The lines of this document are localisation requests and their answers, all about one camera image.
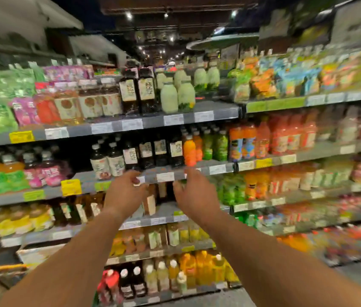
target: person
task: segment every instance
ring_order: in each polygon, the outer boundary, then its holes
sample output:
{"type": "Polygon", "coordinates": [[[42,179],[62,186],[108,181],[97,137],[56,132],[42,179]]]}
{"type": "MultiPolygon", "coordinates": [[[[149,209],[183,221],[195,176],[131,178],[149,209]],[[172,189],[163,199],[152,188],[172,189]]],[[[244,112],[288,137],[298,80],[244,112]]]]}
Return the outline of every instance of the person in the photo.
{"type": "MultiPolygon", "coordinates": [[[[214,185],[186,169],[173,190],[182,211],[214,240],[257,307],[360,307],[361,286],[220,209],[214,185]]],[[[139,172],[112,181],[102,212],[7,291],[0,307],[90,307],[121,224],[148,195],[139,172]]]]}

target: price tag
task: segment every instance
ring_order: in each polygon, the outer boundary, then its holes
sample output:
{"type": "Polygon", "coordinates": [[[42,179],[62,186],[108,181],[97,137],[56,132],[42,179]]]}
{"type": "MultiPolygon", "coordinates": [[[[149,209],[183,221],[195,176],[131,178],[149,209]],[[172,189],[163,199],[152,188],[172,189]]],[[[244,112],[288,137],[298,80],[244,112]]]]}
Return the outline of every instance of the price tag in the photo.
{"type": "Polygon", "coordinates": [[[158,251],[151,251],[149,253],[149,256],[151,258],[159,258],[161,256],[164,256],[165,252],[163,250],[158,250],[158,251]]]}
{"type": "Polygon", "coordinates": [[[135,307],[136,306],[136,302],[132,301],[132,302],[123,302],[122,304],[123,307],[135,307]]]}
{"type": "Polygon", "coordinates": [[[209,167],[209,174],[213,175],[213,174],[225,174],[226,171],[226,164],[224,165],[215,165],[215,166],[210,166],[209,167]]]}
{"type": "Polygon", "coordinates": [[[361,92],[349,92],[347,93],[347,102],[348,101],[358,101],[361,100],[361,92]]]}
{"type": "Polygon", "coordinates": [[[166,217],[161,218],[152,218],[151,219],[151,226],[153,225],[159,225],[159,224],[166,224],[166,217]]]}
{"type": "Polygon", "coordinates": [[[355,153],[355,144],[344,145],[340,148],[340,154],[352,154],[355,153]]]}
{"type": "Polygon", "coordinates": [[[254,160],[250,162],[239,162],[237,165],[239,166],[239,171],[253,170],[255,168],[254,160]]]}
{"type": "Polygon", "coordinates": [[[227,282],[219,282],[216,284],[216,289],[218,289],[218,290],[227,289],[227,287],[228,287],[227,282]]]}
{"type": "Polygon", "coordinates": [[[174,172],[166,172],[164,174],[157,174],[156,180],[158,183],[161,182],[169,182],[175,180],[175,173],[174,172]]]}
{"type": "Polygon", "coordinates": [[[3,248],[10,248],[22,245],[21,237],[5,238],[1,240],[1,246],[3,248]]]}
{"type": "Polygon", "coordinates": [[[326,227],[327,221],[326,220],[318,220],[316,221],[316,227],[326,227]]]}
{"type": "Polygon", "coordinates": [[[119,258],[110,258],[107,259],[106,265],[116,265],[119,264],[119,258]]]}
{"type": "Polygon", "coordinates": [[[274,236],[274,233],[272,230],[265,230],[265,231],[261,231],[263,234],[269,235],[269,236],[274,236]]]}
{"type": "Polygon", "coordinates": [[[322,104],[325,104],[325,95],[315,95],[307,98],[307,106],[320,106],[322,104]]]}
{"type": "Polygon", "coordinates": [[[253,201],[253,209],[261,209],[266,206],[266,201],[253,201]]]}
{"type": "Polygon", "coordinates": [[[32,130],[9,133],[9,137],[11,144],[35,141],[32,130]]]}
{"type": "Polygon", "coordinates": [[[72,237],[72,233],[70,230],[62,230],[60,232],[53,232],[52,234],[52,240],[61,240],[71,237],[72,237]]]}
{"type": "Polygon", "coordinates": [[[336,92],[334,94],[327,95],[327,104],[343,102],[345,99],[345,93],[336,92]]]}
{"type": "Polygon", "coordinates": [[[183,247],[182,248],[182,253],[192,252],[194,250],[195,250],[195,246],[183,247]]]}
{"type": "Polygon", "coordinates": [[[26,191],[23,193],[24,201],[36,201],[45,199],[44,190],[26,191]]]}
{"type": "Polygon", "coordinates": [[[144,124],[142,122],[142,118],[134,118],[134,119],[123,119],[122,123],[122,130],[129,131],[129,130],[136,130],[136,129],[143,129],[144,124]]]}
{"type": "Polygon", "coordinates": [[[125,257],[125,260],[126,260],[127,262],[139,261],[139,254],[127,255],[127,256],[125,257]]]}
{"type": "Polygon", "coordinates": [[[270,167],[272,165],[273,165],[273,159],[271,159],[271,158],[256,160],[256,169],[270,167]]]}
{"type": "Polygon", "coordinates": [[[148,298],[148,304],[154,304],[154,303],[159,303],[159,302],[160,302],[159,296],[154,296],[154,297],[148,298]]]}
{"type": "Polygon", "coordinates": [[[81,181],[78,179],[61,181],[61,191],[64,197],[82,194],[81,181]]]}
{"type": "Polygon", "coordinates": [[[350,222],[350,218],[349,217],[340,217],[340,223],[348,223],[350,222]]]}
{"type": "Polygon", "coordinates": [[[49,128],[44,129],[45,138],[47,140],[61,139],[61,138],[69,138],[70,134],[66,127],[58,127],[58,128],[49,128]]]}
{"type": "Polygon", "coordinates": [[[240,205],[235,205],[233,207],[234,212],[240,212],[240,211],[247,211],[249,210],[249,204],[248,203],[242,203],[240,205]]]}
{"type": "Polygon", "coordinates": [[[125,227],[125,229],[131,229],[131,228],[137,228],[137,227],[142,227],[142,226],[141,226],[141,221],[130,221],[130,222],[125,222],[124,227],[125,227]]]}
{"type": "Polygon", "coordinates": [[[310,195],[312,199],[324,198],[325,191],[311,191],[310,195]]]}
{"type": "Polygon", "coordinates": [[[165,115],[163,116],[163,124],[165,126],[183,125],[183,114],[165,115]]]}
{"type": "Polygon", "coordinates": [[[271,205],[272,206],[280,206],[280,205],[284,205],[285,203],[286,203],[286,198],[285,197],[273,198],[271,200],[271,205]]]}
{"type": "Polygon", "coordinates": [[[360,192],[361,191],[361,184],[360,183],[353,183],[351,185],[351,191],[356,192],[356,193],[360,192]]]}
{"type": "Polygon", "coordinates": [[[296,231],[296,227],[293,225],[293,226],[286,226],[283,228],[283,233],[285,234],[289,234],[291,232],[295,232],[296,231]]]}
{"type": "Polygon", "coordinates": [[[297,155],[292,154],[292,155],[281,156],[280,161],[282,164],[290,164],[292,162],[297,162],[297,155]]]}
{"type": "Polygon", "coordinates": [[[98,135],[100,133],[113,133],[112,122],[106,123],[95,123],[91,124],[91,133],[93,135],[98,135]]]}
{"type": "Polygon", "coordinates": [[[195,112],[195,123],[214,121],[213,111],[195,112]]]}

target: forearm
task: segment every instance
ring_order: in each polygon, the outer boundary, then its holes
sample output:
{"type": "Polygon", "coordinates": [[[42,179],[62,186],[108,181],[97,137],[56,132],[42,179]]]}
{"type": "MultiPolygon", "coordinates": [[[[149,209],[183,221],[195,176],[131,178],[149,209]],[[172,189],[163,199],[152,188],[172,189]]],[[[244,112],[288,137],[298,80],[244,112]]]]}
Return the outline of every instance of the forearm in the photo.
{"type": "Polygon", "coordinates": [[[199,223],[258,307],[361,306],[360,286],[275,237],[223,211],[209,213],[199,223]]]}
{"type": "Polygon", "coordinates": [[[71,241],[10,289],[0,307],[88,307],[121,226],[103,211],[71,241]]]}

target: floor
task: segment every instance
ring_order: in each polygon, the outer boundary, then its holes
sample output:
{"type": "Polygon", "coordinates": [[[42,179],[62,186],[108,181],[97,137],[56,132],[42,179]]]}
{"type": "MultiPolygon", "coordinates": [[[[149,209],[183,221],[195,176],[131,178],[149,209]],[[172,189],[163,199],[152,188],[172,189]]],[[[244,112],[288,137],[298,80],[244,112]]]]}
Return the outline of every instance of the floor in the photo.
{"type": "MultiPolygon", "coordinates": [[[[345,274],[353,281],[361,284],[361,263],[350,264],[344,267],[335,268],[337,271],[345,274]]],[[[255,307],[244,289],[233,291],[224,291],[220,293],[195,296],[192,298],[181,299],[174,302],[168,302],[157,306],[162,307],[255,307]]]]}

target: shelf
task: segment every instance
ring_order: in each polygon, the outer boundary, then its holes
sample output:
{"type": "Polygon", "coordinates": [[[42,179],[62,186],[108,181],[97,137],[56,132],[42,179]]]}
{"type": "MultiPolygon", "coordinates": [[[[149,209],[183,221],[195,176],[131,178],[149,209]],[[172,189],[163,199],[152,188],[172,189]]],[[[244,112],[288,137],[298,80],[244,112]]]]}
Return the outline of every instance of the shelf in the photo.
{"type": "MultiPolygon", "coordinates": [[[[233,119],[239,117],[239,107],[233,103],[202,101],[196,103],[193,112],[177,114],[144,114],[133,117],[102,117],[93,123],[83,123],[76,126],[66,126],[32,130],[34,140],[42,141],[70,137],[81,137],[86,135],[98,135],[104,133],[116,133],[137,129],[156,128],[172,125],[183,125],[188,123],[211,122],[222,119],[233,119]]],[[[0,133],[0,145],[12,144],[10,133],[0,133]]]]}
{"type": "Polygon", "coordinates": [[[331,157],[336,155],[347,155],[361,152],[361,140],[351,144],[340,145],[334,142],[316,142],[311,150],[298,151],[296,154],[287,154],[282,156],[270,155],[268,158],[260,160],[243,160],[236,163],[237,171],[253,170],[271,166],[290,164],[293,162],[304,162],[319,158],[331,157]]]}
{"type": "Polygon", "coordinates": [[[231,206],[233,213],[241,211],[250,211],[255,209],[261,209],[265,207],[275,207],[290,203],[298,203],[301,201],[309,201],[312,199],[337,197],[340,195],[346,195],[349,193],[361,192],[361,184],[352,181],[347,181],[341,186],[332,188],[317,188],[311,191],[296,190],[290,191],[285,194],[279,194],[277,196],[271,196],[267,200],[249,201],[246,203],[240,203],[231,206]]]}
{"type": "Polygon", "coordinates": [[[361,221],[361,215],[354,215],[352,218],[333,216],[324,217],[318,221],[299,222],[298,224],[292,226],[284,226],[280,224],[268,227],[264,226],[262,228],[258,228],[258,230],[270,236],[282,236],[299,232],[308,232],[317,228],[347,224],[350,222],[358,221],[361,221]]]}
{"type": "MultiPolygon", "coordinates": [[[[230,207],[221,206],[221,209],[229,212],[230,207]]],[[[157,208],[157,212],[153,216],[144,216],[141,218],[127,219],[120,230],[131,229],[137,227],[145,227],[159,224],[167,224],[172,222],[187,221],[189,218],[184,215],[176,202],[164,203],[157,208]]],[[[80,232],[84,225],[74,225],[66,227],[53,227],[42,232],[29,232],[24,235],[11,235],[1,239],[1,246],[4,248],[27,245],[31,243],[50,242],[65,238],[74,237],[80,232]]]]}
{"type": "Polygon", "coordinates": [[[246,113],[267,112],[309,106],[320,106],[341,102],[355,102],[361,100],[361,90],[347,92],[332,92],[327,94],[311,95],[306,97],[280,98],[259,101],[242,101],[246,113]]]}
{"type": "Polygon", "coordinates": [[[216,248],[216,244],[211,239],[204,241],[197,241],[197,242],[189,242],[189,243],[179,244],[177,246],[164,246],[162,248],[156,248],[144,252],[122,255],[118,257],[111,257],[108,258],[105,265],[115,265],[119,263],[134,262],[134,261],[139,261],[141,259],[159,258],[167,255],[182,254],[185,252],[206,250],[212,248],[216,248]]]}

